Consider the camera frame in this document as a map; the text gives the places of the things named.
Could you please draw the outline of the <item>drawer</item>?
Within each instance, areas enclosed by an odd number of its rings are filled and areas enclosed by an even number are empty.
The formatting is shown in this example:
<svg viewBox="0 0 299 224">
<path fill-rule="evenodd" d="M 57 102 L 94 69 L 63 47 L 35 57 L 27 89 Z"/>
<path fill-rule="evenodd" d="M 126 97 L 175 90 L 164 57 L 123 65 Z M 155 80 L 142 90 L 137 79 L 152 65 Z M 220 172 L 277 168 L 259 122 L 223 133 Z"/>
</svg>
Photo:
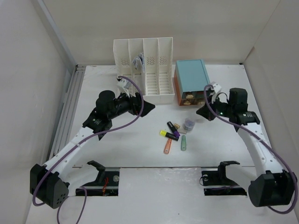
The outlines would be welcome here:
<svg viewBox="0 0 299 224">
<path fill-rule="evenodd" d="M 195 94 L 195 98 L 199 100 L 204 100 L 205 99 L 204 93 L 205 93 L 204 91 L 197 91 Z"/>
</svg>

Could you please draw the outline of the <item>white Canon manual booklet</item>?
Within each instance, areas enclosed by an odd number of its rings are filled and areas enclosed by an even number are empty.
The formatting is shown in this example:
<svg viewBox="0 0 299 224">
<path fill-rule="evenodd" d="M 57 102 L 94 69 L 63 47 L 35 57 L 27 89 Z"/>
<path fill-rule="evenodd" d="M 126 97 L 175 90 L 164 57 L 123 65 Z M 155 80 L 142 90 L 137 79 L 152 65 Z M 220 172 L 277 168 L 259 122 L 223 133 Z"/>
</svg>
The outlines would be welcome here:
<svg viewBox="0 0 299 224">
<path fill-rule="evenodd" d="M 133 60 L 132 65 L 135 70 L 141 70 L 143 73 L 145 72 L 145 58 L 144 52 L 139 53 Z"/>
</svg>

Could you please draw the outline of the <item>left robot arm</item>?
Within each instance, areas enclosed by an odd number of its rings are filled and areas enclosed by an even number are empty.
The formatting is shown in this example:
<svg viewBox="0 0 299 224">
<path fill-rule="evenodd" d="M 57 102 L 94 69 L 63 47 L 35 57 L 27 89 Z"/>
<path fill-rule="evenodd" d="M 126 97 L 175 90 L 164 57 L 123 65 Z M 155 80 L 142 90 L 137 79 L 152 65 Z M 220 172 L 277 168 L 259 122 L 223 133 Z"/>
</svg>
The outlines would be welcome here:
<svg viewBox="0 0 299 224">
<path fill-rule="evenodd" d="M 87 143 L 101 140 L 106 133 L 114 131 L 112 119 L 127 112 L 137 118 L 144 117 L 154 108 L 155 105 L 145 101 L 138 92 L 135 96 L 122 93 L 116 97 L 113 91 L 102 91 L 75 137 L 56 156 L 31 168 L 29 191 L 33 205 L 46 204 L 56 209 L 81 186 L 102 184 L 106 168 L 100 163 L 88 159 L 82 168 L 72 169 L 87 151 Z"/>
</svg>

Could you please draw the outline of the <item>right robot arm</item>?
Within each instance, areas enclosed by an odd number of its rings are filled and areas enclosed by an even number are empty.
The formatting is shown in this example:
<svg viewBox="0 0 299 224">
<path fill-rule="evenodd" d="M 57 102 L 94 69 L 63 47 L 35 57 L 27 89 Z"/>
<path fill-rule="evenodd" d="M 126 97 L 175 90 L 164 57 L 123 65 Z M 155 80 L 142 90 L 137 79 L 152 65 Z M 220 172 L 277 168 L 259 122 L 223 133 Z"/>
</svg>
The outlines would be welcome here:
<svg viewBox="0 0 299 224">
<path fill-rule="evenodd" d="M 243 140 L 256 169 L 251 175 L 237 161 L 223 161 L 216 178 L 220 183 L 235 182 L 242 187 L 255 207 L 268 207 L 275 213 L 288 214 L 297 203 L 297 177 L 289 165 L 266 142 L 260 120 L 248 110 L 248 93 L 231 88 L 225 102 L 220 101 L 221 87 L 208 84 L 203 90 L 205 105 L 196 113 L 212 121 L 230 124 Z"/>
</svg>

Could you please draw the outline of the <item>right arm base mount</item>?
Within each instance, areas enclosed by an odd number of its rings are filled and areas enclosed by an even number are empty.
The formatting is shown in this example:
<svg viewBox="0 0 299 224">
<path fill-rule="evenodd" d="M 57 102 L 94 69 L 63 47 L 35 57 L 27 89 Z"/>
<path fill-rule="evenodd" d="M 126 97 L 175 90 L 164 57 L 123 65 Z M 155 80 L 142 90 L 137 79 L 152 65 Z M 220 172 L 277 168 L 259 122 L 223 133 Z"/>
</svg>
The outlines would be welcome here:
<svg viewBox="0 0 299 224">
<path fill-rule="evenodd" d="M 205 196 L 247 196 L 246 190 L 226 176 L 226 166 L 240 165 L 237 161 L 222 161 L 218 167 L 202 168 L 199 183 Z"/>
</svg>

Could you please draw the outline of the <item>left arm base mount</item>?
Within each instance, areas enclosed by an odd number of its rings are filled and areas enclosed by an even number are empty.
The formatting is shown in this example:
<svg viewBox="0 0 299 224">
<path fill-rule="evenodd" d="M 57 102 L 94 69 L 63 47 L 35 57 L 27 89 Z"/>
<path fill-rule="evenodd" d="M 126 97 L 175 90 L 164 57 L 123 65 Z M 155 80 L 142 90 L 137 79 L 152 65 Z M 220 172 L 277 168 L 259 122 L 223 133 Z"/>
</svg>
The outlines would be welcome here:
<svg viewBox="0 0 299 224">
<path fill-rule="evenodd" d="M 96 161 L 89 161 L 87 165 L 97 174 L 93 181 L 83 185 L 87 196 L 118 196 L 120 168 L 106 168 Z"/>
</svg>

